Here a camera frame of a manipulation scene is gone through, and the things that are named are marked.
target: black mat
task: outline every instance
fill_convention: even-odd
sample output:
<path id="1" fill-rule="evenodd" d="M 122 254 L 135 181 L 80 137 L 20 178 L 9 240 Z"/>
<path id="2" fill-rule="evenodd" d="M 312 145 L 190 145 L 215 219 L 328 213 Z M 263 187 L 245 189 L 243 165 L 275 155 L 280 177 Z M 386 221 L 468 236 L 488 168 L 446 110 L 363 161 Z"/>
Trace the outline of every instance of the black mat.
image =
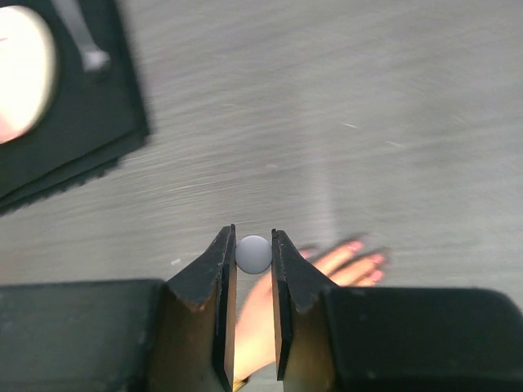
<path id="1" fill-rule="evenodd" d="M 26 6 L 44 18 L 60 62 L 56 93 L 42 121 L 0 145 L 0 215 L 103 176 L 150 133 L 120 7 L 114 0 L 79 3 L 94 41 L 110 55 L 103 73 L 84 72 L 50 0 L 0 0 L 0 7 Z"/>

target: pink nail polish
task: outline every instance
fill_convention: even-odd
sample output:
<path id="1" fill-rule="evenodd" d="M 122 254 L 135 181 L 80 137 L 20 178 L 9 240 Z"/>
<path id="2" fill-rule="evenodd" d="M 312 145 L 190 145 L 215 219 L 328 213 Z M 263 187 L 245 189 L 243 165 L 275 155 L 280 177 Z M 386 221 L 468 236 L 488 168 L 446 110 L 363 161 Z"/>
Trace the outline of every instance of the pink nail polish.
<path id="1" fill-rule="evenodd" d="M 372 255 L 370 258 L 376 264 L 381 264 L 385 261 L 385 257 L 383 255 L 380 255 L 379 253 L 376 255 Z"/>
<path id="2" fill-rule="evenodd" d="M 349 243 L 347 247 L 353 252 L 359 252 L 363 248 L 363 243 L 360 241 L 354 241 L 353 243 Z"/>
<path id="3" fill-rule="evenodd" d="M 374 271 L 371 273 L 370 275 L 370 278 L 374 281 L 374 282 L 379 282 L 380 280 L 383 279 L 383 275 L 384 273 L 382 271 Z"/>

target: small sphere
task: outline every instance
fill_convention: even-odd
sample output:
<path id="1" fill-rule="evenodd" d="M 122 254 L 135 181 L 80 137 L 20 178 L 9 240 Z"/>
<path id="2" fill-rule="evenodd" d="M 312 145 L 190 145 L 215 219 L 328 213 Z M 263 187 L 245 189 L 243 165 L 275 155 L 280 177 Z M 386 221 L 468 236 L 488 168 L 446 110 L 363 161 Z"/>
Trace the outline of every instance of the small sphere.
<path id="1" fill-rule="evenodd" d="M 236 245 L 236 265 L 247 274 L 260 274 L 272 262 L 269 241 L 257 235 L 249 235 Z"/>

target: finger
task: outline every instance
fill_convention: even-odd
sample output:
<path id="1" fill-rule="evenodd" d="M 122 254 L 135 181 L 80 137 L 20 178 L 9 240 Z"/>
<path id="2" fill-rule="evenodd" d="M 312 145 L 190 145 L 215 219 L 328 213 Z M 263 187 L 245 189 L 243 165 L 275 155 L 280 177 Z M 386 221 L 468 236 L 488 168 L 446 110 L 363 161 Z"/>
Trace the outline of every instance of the finger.
<path id="1" fill-rule="evenodd" d="M 306 247 L 301 247 L 299 252 L 305 260 L 309 260 L 317 256 L 320 253 L 320 249 L 316 245 L 307 245 Z"/>
<path id="2" fill-rule="evenodd" d="M 351 286 L 371 275 L 384 262 L 385 256 L 381 253 L 366 256 L 340 269 L 330 279 L 338 286 Z"/>
<path id="3" fill-rule="evenodd" d="M 371 275 L 368 275 L 362 279 L 360 279 L 358 282 L 353 284 L 353 287 L 372 287 L 376 286 L 385 276 L 383 271 L 376 269 L 374 272 L 371 273 Z"/>
<path id="4" fill-rule="evenodd" d="M 302 248 L 298 249 L 298 251 L 300 252 L 300 255 L 302 255 L 302 257 L 304 259 L 307 259 L 307 258 L 311 257 L 311 255 L 313 255 L 313 253 L 318 252 L 318 247 L 316 245 L 308 245 L 306 247 L 302 247 Z M 256 283 L 256 286 L 253 289 L 253 291 L 258 291 L 258 290 L 259 291 L 269 291 L 270 287 L 271 287 L 271 283 L 272 283 L 271 281 L 272 281 L 272 277 L 270 275 L 270 272 L 267 272 L 265 275 L 263 275 L 262 278 L 260 278 L 258 283 Z"/>
<path id="5" fill-rule="evenodd" d="M 363 249 L 364 244 L 359 240 L 352 240 L 336 247 L 327 255 L 321 257 L 314 266 L 321 271 L 322 274 L 329 275 L 337 270 L 343 263 L 348 262 L 354 255 Z"/>

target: gray table surface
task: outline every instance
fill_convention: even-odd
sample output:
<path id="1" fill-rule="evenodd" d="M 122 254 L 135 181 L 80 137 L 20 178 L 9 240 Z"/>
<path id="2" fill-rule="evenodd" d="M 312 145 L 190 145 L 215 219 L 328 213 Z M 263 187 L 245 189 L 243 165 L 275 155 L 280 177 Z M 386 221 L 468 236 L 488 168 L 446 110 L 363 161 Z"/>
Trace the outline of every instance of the gray table surface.
<path id="1" fill-rule="evenodd" d="M 156 133 L 0 220 L 0 283 L 169 278 L 223 226 L 523 304 L 523 3 L 127 0 Z M 239 301 L 253 277 L 240 275 Z M 281 390 L 272 368 L 250 390 Z"/>

